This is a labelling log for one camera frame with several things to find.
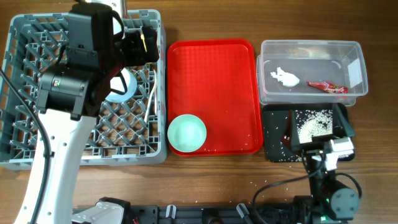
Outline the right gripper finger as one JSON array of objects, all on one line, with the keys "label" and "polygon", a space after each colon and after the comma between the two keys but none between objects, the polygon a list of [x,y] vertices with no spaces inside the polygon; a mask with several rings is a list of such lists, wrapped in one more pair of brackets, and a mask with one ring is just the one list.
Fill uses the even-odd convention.
[{"label": "right gripper finger", "polygon": [[332,130],[338,138],[351,138],[355,131],[349,123],[346,106],[341,103],[332,105]]},{"label": "right gripper finger", "polygon": [[292,145],[292,136],[295,130],[295,118],[294,118],[294,111],[290,110],[289,115],[287,117],[287,125],[285,131],[282,135],[282,144],[285,146]]}]

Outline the light blue bowl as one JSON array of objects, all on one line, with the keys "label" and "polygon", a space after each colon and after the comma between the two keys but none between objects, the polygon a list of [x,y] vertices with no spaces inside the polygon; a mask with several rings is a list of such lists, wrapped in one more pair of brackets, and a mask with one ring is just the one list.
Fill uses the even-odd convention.
[{"label": "light blue bowl", "polygon": [[114,92],[110,92],[106,97],[106,101],[112,103],[121,103],[124,101],[128,101],[132,98],[137,89],[137,80],[136,77],[130,72],[128,69],[124,68],[121,70],[121,75],[126,82],[127,91],[124,91],[123,83],[120,77],[113,77],[110,81],[110,87],[112,89],[118,90],[123,93],[123,95],[119,95]]}]

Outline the cream plastic spoon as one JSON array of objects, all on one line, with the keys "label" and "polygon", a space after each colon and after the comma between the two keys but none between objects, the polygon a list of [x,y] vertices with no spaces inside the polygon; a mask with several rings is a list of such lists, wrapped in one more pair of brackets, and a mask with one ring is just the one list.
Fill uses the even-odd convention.
[{"label": "cream plastic spoon", "polygon": [[144,121],[146,123],[149,120],[150,108],[151,108],[151,104],[152,104],[151,102],[152,102],[152,99],[153,99],[153,97],[155,95],[156,88],[157,88],[157,80],[154,81],[154,86],[152,87],[150,95],[149,95],[148,104],[147,104],[147,108],[146,108],[146,113],[145,113],[145,116],[144,116]]}]

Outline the red snack wrapper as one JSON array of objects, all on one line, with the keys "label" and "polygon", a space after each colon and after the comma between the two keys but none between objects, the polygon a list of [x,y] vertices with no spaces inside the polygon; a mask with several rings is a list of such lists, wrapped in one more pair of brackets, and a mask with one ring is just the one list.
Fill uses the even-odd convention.
[{"label": "red snack wrapper", "polygon": [[314,87],[326,93],[347,94],[348,88],[346,86],[335,85],[331,82],[307,82],[307,85]]}]

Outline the cream plastic fork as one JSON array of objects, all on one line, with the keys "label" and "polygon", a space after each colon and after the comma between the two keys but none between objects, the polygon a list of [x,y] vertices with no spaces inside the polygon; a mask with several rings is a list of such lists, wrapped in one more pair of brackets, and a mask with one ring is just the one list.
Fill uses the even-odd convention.
[{"label": "cream plastic fork", "polygon": [[158,114],[158,97],[157,97],[157,87],[158,87],[158,75],[157,71],[154,70],[154,87],[153,87],[153,96],[154,96],[154,114],[157,116]]}]

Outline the white tissue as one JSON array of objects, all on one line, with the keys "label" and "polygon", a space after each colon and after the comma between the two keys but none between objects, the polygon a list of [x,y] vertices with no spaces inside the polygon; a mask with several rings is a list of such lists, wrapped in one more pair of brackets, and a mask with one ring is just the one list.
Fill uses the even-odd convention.
[{"label": "white tissue", "polygon": [[300,83],[300,79],[293,73],[285,72],[280,67],[277,68],[276,72],[270,72],[272,78],[275,78],[278,82],[281,82],[285,87],[295,87]]}]

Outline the green bowl with food scraps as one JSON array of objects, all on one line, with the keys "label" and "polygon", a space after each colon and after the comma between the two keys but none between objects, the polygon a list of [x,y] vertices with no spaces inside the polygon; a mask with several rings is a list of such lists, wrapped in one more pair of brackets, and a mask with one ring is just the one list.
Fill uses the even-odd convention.
[{"label": "green bowl with food scraps", "polygon": [[207,129],[193,114],[182,114],[171,121],[167,130],[170,145],[178,152],[194,152],[204,145]]}]

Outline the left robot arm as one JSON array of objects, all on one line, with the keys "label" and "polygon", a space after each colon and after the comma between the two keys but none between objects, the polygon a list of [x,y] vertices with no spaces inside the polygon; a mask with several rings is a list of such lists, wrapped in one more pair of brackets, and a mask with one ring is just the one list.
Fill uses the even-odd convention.
[{"label": "left robot arm", "polygon": [[77,1],[68,12],[68,40],[40,80],[35,110],[39,130],[17,223],[71,223],[81,157],[111,80],[126,67],[159,59],[152,26],[114,31],[122,17],[102,2]]}]

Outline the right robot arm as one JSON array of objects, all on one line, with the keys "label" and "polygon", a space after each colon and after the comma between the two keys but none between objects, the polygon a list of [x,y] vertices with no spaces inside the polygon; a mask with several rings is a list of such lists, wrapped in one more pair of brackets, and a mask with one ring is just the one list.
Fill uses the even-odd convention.
[{"label": "right robot arm", "polygon": [[293,202],[295,223],[346,223],[354,218],[358,210],[362,190],[356,180],[348,174],[356,190],[336,179],[339,159],[354,154],[352,137],[354,129],[349,124],[341,106],[333,103],[332,133],[313,137],[301,143],[297,128],[296,112],[289,110],[287,127],[282,143],[302,158],[308,173],[310,196],[296,196]]}]

